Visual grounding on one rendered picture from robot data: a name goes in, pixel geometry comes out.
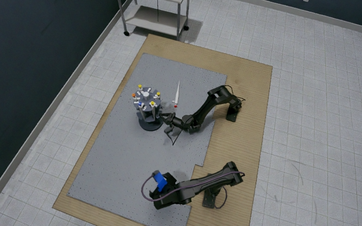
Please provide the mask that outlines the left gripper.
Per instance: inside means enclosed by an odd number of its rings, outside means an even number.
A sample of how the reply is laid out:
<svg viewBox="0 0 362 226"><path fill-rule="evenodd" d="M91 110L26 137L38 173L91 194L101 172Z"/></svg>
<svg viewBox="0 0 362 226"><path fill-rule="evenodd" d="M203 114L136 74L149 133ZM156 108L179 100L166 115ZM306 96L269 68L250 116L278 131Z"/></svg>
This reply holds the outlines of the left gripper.
<svg viewBox="0 0 362 226"><path fill-rule="evenodd" d="M161 174L160 172L154 176L158 185L157 188L151 192L149 190L149 196L153 199L155 195L167 193L173 186L176 185L176 179L169 173ZM166 180L164 179L166 178Z"/></svg>

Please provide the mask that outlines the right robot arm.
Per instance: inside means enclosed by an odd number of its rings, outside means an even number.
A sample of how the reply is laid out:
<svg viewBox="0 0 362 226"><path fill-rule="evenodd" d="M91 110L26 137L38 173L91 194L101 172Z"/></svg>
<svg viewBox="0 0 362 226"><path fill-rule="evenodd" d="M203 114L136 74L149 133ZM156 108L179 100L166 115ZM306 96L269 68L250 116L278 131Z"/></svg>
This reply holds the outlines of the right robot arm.
<svg viewBox="0 0 362 226"><path fill-rule="evenodd" d="M242 107L241 106L242 103L240 102L240 99L234 98L234 96L231 95L231 93L226 89L225 86L223 87L222 86L223 85L218 86L207 92L209 96L207 97L204 104L199 108L199 110L193 114L193 115L196 114L195 116L190 114L190 115L184 115L182 117L180 129L183 128L184 131L188 131L191 126L193 130L195 129L197 130L198 128L201 127L201 124L204 122L206 115L212 110L213 107L215 107L216 105L221 105L226 103L230 104L226 120L232 122L236 121L238 110ZM217 92L215 93L215 91ZM219 97L217 98L215 95L213 96L214 93L217 94Z"/></svg>

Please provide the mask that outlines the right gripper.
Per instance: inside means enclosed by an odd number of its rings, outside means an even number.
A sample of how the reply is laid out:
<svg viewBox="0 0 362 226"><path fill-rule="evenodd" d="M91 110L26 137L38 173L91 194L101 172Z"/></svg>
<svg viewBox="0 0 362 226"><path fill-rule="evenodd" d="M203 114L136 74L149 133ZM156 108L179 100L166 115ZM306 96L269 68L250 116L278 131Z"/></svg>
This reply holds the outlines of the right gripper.
<svg viewBox="0 0 362 226"><path fill-rule="evenodd" d="M169 127L171 128L167 134L169 134L170 132L173 131L174 126L180 128L181 125L181 119L175 117L176 113L160 113L159 116L160 118L165 122L166 125L170 125ZM163 116L166 116L167 118L165 119Z"/></svg>

